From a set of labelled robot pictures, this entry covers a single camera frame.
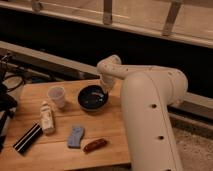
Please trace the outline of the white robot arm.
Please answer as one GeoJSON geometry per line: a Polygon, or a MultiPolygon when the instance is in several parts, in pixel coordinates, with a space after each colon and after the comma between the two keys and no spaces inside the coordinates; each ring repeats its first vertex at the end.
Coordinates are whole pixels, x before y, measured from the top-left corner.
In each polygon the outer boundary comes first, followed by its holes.
{"type": "Polygon", "coordinates": [[[122,80],[121,108],[133,171],[183,171],[167,107],[183,101],[188,81],[175,68],[123,65],[112,55],[97,64],[108,92],[122,80]]]}

